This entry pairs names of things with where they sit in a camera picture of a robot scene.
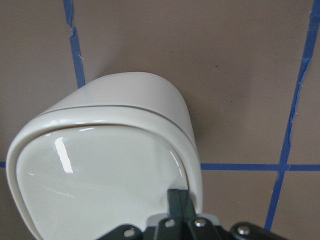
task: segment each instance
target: screw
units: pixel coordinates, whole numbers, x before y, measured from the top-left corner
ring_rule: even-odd
[[[197,220],[194,221],[194,224],[198,227],[201,228],[204,225],[206,225],[206,220],[203,218],[198,218]]]
[[[245,225],[241,225],[237,228],[238,230],[238,233],[240,235],[249,235],[250,233],[250,228],[248,226],[245,226]]]
[[[129,237],[132,237],[133,235],[135,235],[135,230],[133,228],[131,229],[128,229],[128,230],[125,230],[123,235],[126,237],[126,238],[129,238]]]
[[[167,221],[164,222],[164,225],[166,228],[172,228],[175,225],[175,220],[168,219]]]

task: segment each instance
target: blue tape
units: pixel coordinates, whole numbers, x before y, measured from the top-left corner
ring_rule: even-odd
[[[320,23],[320,0],[314,0],[312,11],[310,14],[310,22],[308,26],[308,32],[306,35],[299,74],[298,74],[298,78],[297,78],[297,82],[294,90],[290,115],[289,115],[288,124],[285,131],[285,136],[284,136],[281,155],[280,155],[280,164],[283,164],[283,165],[288,162],[289,153],[291,149],[293,120],[297,112],[301,88],[305,80],[305,76],[308,71],[308,68],[313,56],[313,52],[315,49],[317,34],[319,30],[319,23]]]
[[[302,84],[307,74],[307,71],[313,56],[313,52],[315,49],[317,34],[319,30],[319,23],[320,23],[319,16],[320,16],[320,0],[314,0],[312,11],[310,14],[308,32],[307,32],[306,40],[304,44],[304,50],[303,50],[302,60],[300,64],[299,74],[298,74],[294,95],[293,95],[293,100],[291,104],[290,115],[289,115],[288,123],[286,126],[283,145],[281,149],[280,162],[279,162],[279,165],[281,166],[281,168],[285,168],[287,166],[287,162],[289,159],[289,154],[291,150],[293,120],[297,112]],[[268,214],[267,214],[265,225],[264,225],[264,228],[268,231],[271,230],[272,223],[274,221],[274,217],[276,214],[277,205],[278,205],[278,201],[281,193],[281,188],[284,180],[284,175],[285,175],[284,171],[279,171],[278,178],[273,187]]]
[[[74,17],[74,4],[72,0],[63,0],[66,24],[71,28],[70,46],[73,58],[73,65],[78,88],[85,85],[85,71],[82,64],[79,37],[76,27],[72,27]]]
[[[78,88],[81,88],[82,86],[85,85],[85,72],[84,72],[84,66],[82,65],[80,44],[79,44],[79,38],[78,38],[76,27],[73,27],[71,29],[70,45],[71,45],[76,83]]]
[[[268,231],[271,230],[272,223],[275,218],[276,209],[277,209],[277,205],[278,205],[278,201],[279,201],[279,197],[280,197],[280,192],[281,192],[282,184],[284,182],[284,176],[285,176],[285,172],[280,171],[278,173],[278,177],[277,177],[275,184],[274,184],[274,187],[273,187],[269,210],[266,215],[266,220],[265,220],[265,225],[264,225],[264,229],[266,229]]]
[[[301,171],[301,172],[315,172],[320,171],[320,164],[291,164],[288,165],[290,172]]]
[[[279,171],[278,164],[202,163],[201,170]]]
[[[74,18],[74,3],[72,0],[63,0],[66,24],[72,28],[72,20]]]

